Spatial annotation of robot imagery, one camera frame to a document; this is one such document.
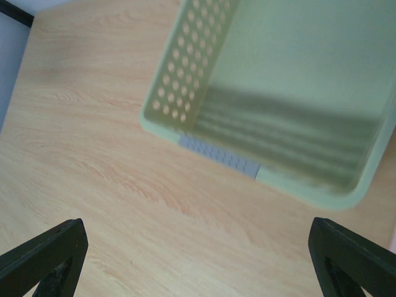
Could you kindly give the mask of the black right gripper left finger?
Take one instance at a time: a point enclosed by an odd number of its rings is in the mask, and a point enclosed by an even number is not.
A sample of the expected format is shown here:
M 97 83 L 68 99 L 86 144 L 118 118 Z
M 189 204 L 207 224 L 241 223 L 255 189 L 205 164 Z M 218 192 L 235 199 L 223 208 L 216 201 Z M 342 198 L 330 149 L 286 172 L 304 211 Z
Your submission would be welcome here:
M 71 219 L 1 255 L 1 296 L 73 296 L 88 249 L 82 219 Z

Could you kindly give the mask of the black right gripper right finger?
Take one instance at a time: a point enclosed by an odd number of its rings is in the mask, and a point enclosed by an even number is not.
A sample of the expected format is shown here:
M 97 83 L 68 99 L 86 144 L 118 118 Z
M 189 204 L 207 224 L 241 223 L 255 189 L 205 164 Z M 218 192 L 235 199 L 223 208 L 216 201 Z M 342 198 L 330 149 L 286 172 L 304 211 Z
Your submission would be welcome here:
M 309 253 L 324 296 L 395 296 L 395 254 L 335 223 L 316 217 Z

